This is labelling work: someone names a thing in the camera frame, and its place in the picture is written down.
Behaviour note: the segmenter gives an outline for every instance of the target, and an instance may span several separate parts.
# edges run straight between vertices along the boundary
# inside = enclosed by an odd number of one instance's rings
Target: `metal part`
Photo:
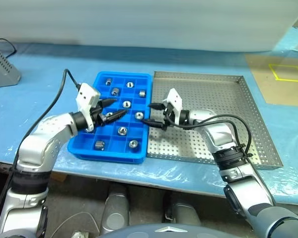
[[[131,107],[131,102],[130,101],[124,101],[123,102],[123,107],[124,108],[130,108]]]
[[[20,78],[21,73],[0,52],[0,87],[15,85]]]
[[[146,96],[146,91],[145,90],[140,90],[139,91],[139,97],[144,98]]]
[[[106,78],[105,85],[110,86],[112,82],[112,78]]]
[[[97,140],[95,143],[95,150],[104,150],[105,149],[105,142],[102,140]]]
[[[170,84],[182,95],[185,109],[208,108],[217,114],[233,114],[247,120],[253,137],[249,150],[253,157],[250,159],[257,168],[276,169],[283,166],[243,76],[156,72],[151,101],[161,102],[165,99]],[[163,121],[163,117],[161,111],[151,110],[150,119]],[[236,124],[239,140],[247,141],[247,132],[243,124],[234,118],[229,119]],[[198,132],[177,128],[162,131],[150,127],[148,156],[215,164],[212,154]]]
[[[42,205],[48,195],[48,189],[38,194],[18,194],[11,190],[6,193],[4,205],[0,215],[0,234],[10,229],[30,229],[36,232],[39,224]],[[33,222],[23,222],[25,219],[34,219]]]
[[[127,128],[125,128],[124,126],[121,126],[121,127],[118,129],[118,134],[119,134],[119,135],[127,135]]]
[[[142,112],[136,112],[135,118],[137,120],[142,120],[144,118],[144,114]]]
[[[118,96],[119,95],[119,88],[113,88],[113,90],[111,91],[111,95]]]
[[[128,82],[127,83],[127,88],[133,88],[134,87],[134,83],[133,82]]]
[[[137,146],[138,146],[138,141],[136,141],[136,140],[131,140],[131,141],[129,142],[129,147],[130,147],[131,149],[135,149]]]

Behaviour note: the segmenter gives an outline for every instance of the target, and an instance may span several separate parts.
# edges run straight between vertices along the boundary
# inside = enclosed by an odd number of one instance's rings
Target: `white wall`
[[[271,50],[298,0],[0,0],[0,37],[21,42]]]

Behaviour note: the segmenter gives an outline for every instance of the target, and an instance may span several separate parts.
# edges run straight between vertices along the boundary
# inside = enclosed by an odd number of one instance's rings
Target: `silver arm segment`
[[[175,125],[194,125],[216,115],[207,109],[182,110],[182,99],[175,89],[171,89],[162,102],[164,114],[174,114]],[[270,192],[241,146],[237,145],[229,126],[217,123],[194,129],[201,134],[220,169],[223,181],[227,182],[225,196],[234,211],[253,227],[257,236],[298,238],[298,216],[285,208],[274,206]]]
[[[188,122],[193,124],[212,116],[215,113],[211,110],[192,110]],[[237,145],[232,131],[225,123],[197,127],[195,130],[201,134],[215,158],[218,158],[216,155],[221,151],[230,153]],[[236,167],[219,168],[223,181],[227,182],[224,188],[227,199],[235,212],[253,227],[259,238],[298,238],[298,229],[291,234],[289,232],[293,227],[298,227],[298,216],[285,208],[274,206],[272,197],[250,163],[245,161]]]
[[[17,170],[21,174],[51,172],[60,148],[77,135],[76,125],[70,114],[52,116],[42,120],[35,132],[21,144]],[[9,189],[0,216],[0,234],[13,229],[37,233],[48,188],[36,194],[23,194]]]
[[[43,119],[21,143],[16,171],[0,215],[0,234],[18,229],[43,237],[46,228],[48,180],[61,147],[77,135],[77,128],[94,129],[91,109],[100,93],[82,83],[76,98],[79,113]]]

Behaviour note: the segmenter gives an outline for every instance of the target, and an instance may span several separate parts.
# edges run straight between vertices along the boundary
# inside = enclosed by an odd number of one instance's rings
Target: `perforated metal tray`
[[[161,102],[171,88],[178,91],[186,110],[205,108],[245,119],[252,132],[249,152],[254,155],[253,164],[260,169],[283,166],[243,76],[157,71],[151,101]],[[161,111],[152,110],[150,118],[162,121],[163,115]],[[243,124],[229,119],[236,123],[240,141],[246,144],[247,132]],[[148,157],[158,159],[215,164],[200,134],[193,130],[168,128],[162,131],[151,127],[147,153]]]

